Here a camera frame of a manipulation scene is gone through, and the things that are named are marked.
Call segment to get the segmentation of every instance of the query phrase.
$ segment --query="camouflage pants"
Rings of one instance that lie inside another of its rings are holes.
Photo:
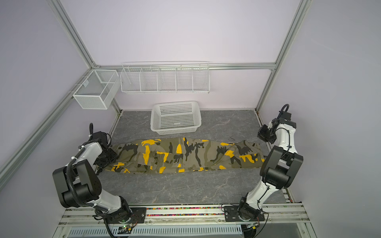
[[[259,168],[258,144],[223,143],[192,138],[136,140],[110,147],[118,155],[105,169],[120,173],[181,173],[231,168]]]

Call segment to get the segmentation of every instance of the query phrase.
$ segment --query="white vented panel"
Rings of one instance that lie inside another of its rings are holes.
[[[200,235],[240,235],[241,225],[161,225],[137,226],[131,234],[118,234],[119,226],[111,231],[114,236],[200,236]],[[71,237],[109,237],[105,227],[73,227],[68,235]]]

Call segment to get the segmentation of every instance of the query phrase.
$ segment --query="white wire basket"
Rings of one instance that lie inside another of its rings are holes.
[[[151,112],[151,130],[159,135],[194,132],[200,126],[201,113],[195,101],[156,104]]]
[[[73,97],[83,109],[107,109],[119,88],[120,80],[116,70],[94,69]]]
[[[124,93],[209,93],[208,64],[123,66],[120,73]]]

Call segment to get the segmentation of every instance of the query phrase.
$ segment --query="cable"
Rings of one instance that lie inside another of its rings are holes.
[[[97,214],[100,217],[104,217],[105,215],[107,215],[107,212],[99,210],[99,209],[95,209],[94,212],[95,212],[95,214]]]
[[[111,238],[115,238],[115,236],[112,234],[111,230],[110,230],[110,227],[106,221],[106,219],[103,220],[104,224],[106,225],[106,230],[107,230],[107,233],[110,235]]]
[[[289,130],[287,130],[286,128],[284,128],[284,127],[280,127],[280,128],[278,128],[278,129],[276,129],[275,130],[275,132],[277,132],[277,130],[279,130],[279,129],[285,129],[286,131],[287,131],[287,133],[288,133],[288,149],[287,149],[287,152],[290,150],[290,148],[291,148],[291,136],[290,136],[290,131]]]
[[[250,227],[250,228],[245,228],[242,230],[242,233],[243,233],[244,237],[248,236],[248,237],[254,238],[255,234],[257,233],[257,228],[255,226]]]
[[[135,215],[135,214],[132,214],[131,216],[136,216],[136,222],[135,222],[135,224],[131,227],[131,228],[134,228],[134,227],[138,224],[139,216],[138,216],[138,215]]]
[[[277,119],[279,119],[279,118],[280,118],[280,116],[281,116],[281,115],[282,115],[282,113],[283,113],[283,110],[286,108],[285,112],[287,112],[289,107],[290,107],[290,105],[288,105],[288,104],[285,104],[285,105],[282,107],[282,109],[279,111],[279,114],[278,114],[278,117],[277,117]]]
[[[101,217],[101,218],[96,218],[98,215],[93,215],[93,218],[95,219],[95,220],[103,220],[104,218],[103,217]]]
[[[269,219],[270,214],[269,214],[268,212],[264,212],[264,213],[267,213],[267,219],[266,219],[266,222],[264,223],[262,229],[261,229],[261,230],[260,230],[260,231],[259,231],[253,238],[257,237],[257,236],[259,235],[259,233],[263,230],[263,228],[266,226],[266,223],[267,223],[267,220]]]
[[[263,196],[266,194],[266,192],[267,192],[268,190],[270,190],[270,186],[267,186],[266,191],[262,194],[261,198],[257,200],[257,207],[258,207],[258,209],[259,209],[261,212],[264,212],[264,211],[262,210],[262,208],[259,207],[259,201],[263,198]]]
[[[73,173],[72,173],[72,166],[74,162],[77,160],[77,158],[85,151],[85,147],[82,147],[81,150],[78,152],[78,154],[69,162],[69,164],[66,167],[66,183],[67,187],[69,188],[69,191],[71,192],[75,202],[81,206],[81,207],[92,207],[94,204],[92,203],[84,203],[82,202],[77,194],[77,191],[74,188],[73,184]]]
[[[90,131],[90,138],[89,138],[89,141],[91,141],[93,139],[93,124],[90,123],[90,126],[89,126],[89,131]]]
[[[109,135],[109,137],[110,137],[110,143],[107,144],[107,147],[110,147],[110,145],[111,145],[111,141],[112,141],[112,140],[111,140],[111,135],[110,135],[109,133],[106,133],[106,134]]]
[[[223,205],[232,205],[232,206],[236,206],[236,205],[233,205],[233,204],[230,204],[230,203],[223,203],[223,204],[221,204],[220,209],[221,209],[221,211],[224,212],[224,213],[225,213],[225,211],[222,210],[222,206],[223,206]]]

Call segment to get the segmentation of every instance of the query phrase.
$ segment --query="colorful bead strip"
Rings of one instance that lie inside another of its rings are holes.
[[[186,208],[147,208],[147,210],[171,210],[171,209],[216,209],[216,208],[221,208],[220,206],[218,207],[186,207]]]
[[[190,213],[190,214],[148,214],[147,217],[161,217],[161,216],[211,216],[223,215],[223,213]]]

